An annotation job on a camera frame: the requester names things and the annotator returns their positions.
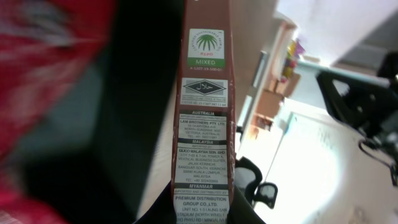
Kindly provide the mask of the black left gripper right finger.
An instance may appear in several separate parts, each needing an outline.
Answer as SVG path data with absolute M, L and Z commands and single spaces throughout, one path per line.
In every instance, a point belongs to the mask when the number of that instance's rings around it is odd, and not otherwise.
M 228 224 L 266 224 L 253 210 L 237 186 L 234 187 L 233 202 L 228 213 Z

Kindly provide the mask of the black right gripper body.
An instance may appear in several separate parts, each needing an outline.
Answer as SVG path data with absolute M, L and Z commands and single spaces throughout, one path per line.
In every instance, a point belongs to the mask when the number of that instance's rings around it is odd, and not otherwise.
M 397 186 L 397 52 L 389 52 L 376 73 L 367 81 L 336 72 L 322 71 L 316 79 L 328 114 L 356 130 L 364 139 L 359 149 L 386 166 Z

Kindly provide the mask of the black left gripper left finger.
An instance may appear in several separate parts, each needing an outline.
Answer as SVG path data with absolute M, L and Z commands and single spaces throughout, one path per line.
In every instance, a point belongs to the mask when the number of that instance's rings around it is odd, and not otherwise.
M 171 182 L 161 191 L 148 211 L 133 224 L 174 224 Z

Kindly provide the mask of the brown Pocky box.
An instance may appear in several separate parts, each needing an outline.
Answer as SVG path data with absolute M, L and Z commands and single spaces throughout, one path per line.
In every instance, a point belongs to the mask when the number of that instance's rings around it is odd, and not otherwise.
M 177 223 L 226 223 L 234 194 L 234 65 L 229 0 L 186 0 L 171 191 Z

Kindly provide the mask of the red Hacks candy bag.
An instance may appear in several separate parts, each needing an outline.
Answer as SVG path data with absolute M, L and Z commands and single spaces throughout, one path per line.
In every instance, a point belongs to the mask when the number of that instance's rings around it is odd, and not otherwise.
M 53 206 L 23 191 L 19 175 L 23 165 L 63 149 L 17 148 L 106 46 L 116 9 L 112 0 L 1 2 L 2 223 L 65 223 Z

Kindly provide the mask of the black storage box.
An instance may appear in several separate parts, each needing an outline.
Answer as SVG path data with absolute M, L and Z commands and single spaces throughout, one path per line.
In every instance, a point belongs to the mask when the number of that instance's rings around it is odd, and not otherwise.
M 68 223 L 133 223 L 178 69 L 183 2 L 118 1 L 111 40 L 19 141 L 26 194 Z

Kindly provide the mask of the black office chair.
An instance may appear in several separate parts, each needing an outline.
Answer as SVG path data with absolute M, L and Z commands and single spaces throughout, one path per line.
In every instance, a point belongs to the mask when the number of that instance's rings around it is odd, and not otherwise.
M 256 204 L 260 202 L 269 209 L 274 209 L 279 193 L 278 186 L 272 182 L 263 182 L 260 168 L 247 157 L 237 154 L 235 168 L 238 170 L 246 170 L 253 175 L 250 180 L 245 180 L 241 177 L 236 181 L 238 189 L 243 193 L 248 204 L 254 208 Z

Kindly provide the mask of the cardboard boxes on shelf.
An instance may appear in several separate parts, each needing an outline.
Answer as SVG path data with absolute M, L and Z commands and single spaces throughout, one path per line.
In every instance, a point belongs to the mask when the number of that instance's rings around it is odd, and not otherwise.
M 259 129 L 270 130 L 284 100 L 294 92 L 301 77 L 293 73 L 287 80 L 273 79 L 270 87 L 261 93 L 251 124 Z

